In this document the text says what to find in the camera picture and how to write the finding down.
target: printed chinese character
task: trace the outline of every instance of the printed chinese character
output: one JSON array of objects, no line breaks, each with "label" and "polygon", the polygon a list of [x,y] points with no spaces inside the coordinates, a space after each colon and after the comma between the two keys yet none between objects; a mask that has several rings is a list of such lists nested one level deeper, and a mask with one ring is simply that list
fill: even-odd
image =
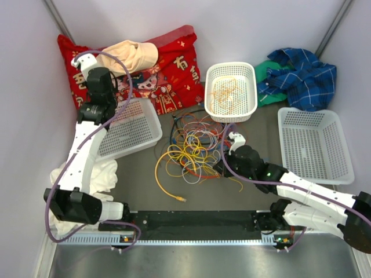
[{"label": "printed chinese character", "polygon": [[182,59],[184,58],[184,56],[179,56],[179,57],[176,57],[175,61],[174,61],[174,64],[176,64],[176,66],[178,68],[181,68],[182,71],[184,71],[186,68],[188,68],[188,64],[186,61],[182,61]]},{"label": "printed chinese character", "polygon": [[81,72],[78,73],[78,74],[75,74],[73,76],[73,78],[75,79],[76,84],[79,84],[79,89],[80,90],[86,89],[86,86],[85,86],[85,83],[84,83],[85,82],[85,79],[84,79],[84,77],[83,77],[83,75],[82,75]]},{"label": "printed chinese character", "polygon": [[191,67],[191,73],[192,73],[192,77],[193,77],[193,80],[194,81],[196,81],[197,79],[199,79],[198,73],[196,72],[195,68],[196,67],[194,65]]}]

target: white robotic arm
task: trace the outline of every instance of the white robotic arm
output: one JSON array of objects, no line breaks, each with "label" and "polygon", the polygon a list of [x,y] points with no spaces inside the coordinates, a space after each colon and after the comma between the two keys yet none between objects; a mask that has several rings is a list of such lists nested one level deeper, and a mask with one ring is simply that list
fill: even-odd
[{"label": "white robotic arm", "polygon": [[[95,224],[98,221],[121,220],[124,204],[102,202],[90,196],[90,176],[100,143],[108,129],[101,128],[101,125],[115,114],[117,88],[112,84],[110,71],[101,67],[93,55],[83,55],[77,61],[73,60],[72,64],[83,73],[89,99],[78,110],[75,138],[67,161],[74,155],[76,157],[60,180],[50,209],[62,221]],[[47,189],[44,193],[45,200],[49,193],[50,189]]]},{"label": "white robotic arm", "polygon": [[[340,193],[307,181],[279,165],[265,163],[254,149],[245,145],[239,133],[231,132],[228,136],[234,142],[230,150],[222,155],[230,168],[252,180],[264,193],[287,198],[272,204],[272,223],[328,232],[344,239],[359,251],[371,253],[371,228],[361,217],[352,213],[356,211],[371,220],[371,195],[365,192],[358,196]],[[225,177],[232,176],[223,161],[218,162],[214,169]]]}]

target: red cushion with print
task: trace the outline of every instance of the red cushion with print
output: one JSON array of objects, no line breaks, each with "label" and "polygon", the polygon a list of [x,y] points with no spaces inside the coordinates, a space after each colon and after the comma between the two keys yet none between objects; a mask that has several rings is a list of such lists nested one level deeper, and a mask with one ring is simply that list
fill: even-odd
[{"label": "red cushion with print", "polygon": [[[158,115],[195,105],[203,100],[203,87],[197,67],[194,42],[197,36],[192,26],[185,25],[163,36],[150,39],[158,48],[158,62],[150,69],[132,73],[135,97],[149,98]],[[87,89],[80,71],[70,62],[79,52],[89,48],[75,46],[59,35],[58,44],[64,57],[72,95],[78,108],[86,99]],[[118,78],[118,101],[128,97],[127,76]]]}]

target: white plastic basket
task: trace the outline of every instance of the white plastic basket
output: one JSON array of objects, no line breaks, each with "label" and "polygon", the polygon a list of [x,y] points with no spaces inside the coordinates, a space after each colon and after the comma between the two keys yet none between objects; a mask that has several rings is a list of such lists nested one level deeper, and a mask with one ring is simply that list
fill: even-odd
[{"label": "white plastic basket", "polygon": [[[124,101],[117,105],[118,111]],[[147,98],[133,98],[124,112],[114,120],[99,146],[99,158],[116,159],[156,145],[162,137],[155,108]]]},{"label": "white plastic basket", "polygon": [[250,64],[220,63],[208,69],[205,110],[215,122],[244,122],[256,108],[255,71]]},{"label": "white plastic basket", "polygon": [[318,184],[351,184],[353,166],[337,114],[330,110],[278,111],[283,166]]}]

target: cable connector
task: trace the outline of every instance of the cable connector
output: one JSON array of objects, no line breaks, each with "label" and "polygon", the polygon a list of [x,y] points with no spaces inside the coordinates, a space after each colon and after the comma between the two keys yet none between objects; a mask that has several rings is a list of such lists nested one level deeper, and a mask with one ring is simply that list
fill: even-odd
[{"label": "cable connector", "polygon": [[181,202],[184,202],[184,203],[187,201],[186,198],[179,197],[179,196],[176,196],[176,199],[177,199],[178,201],[181,201]]}]

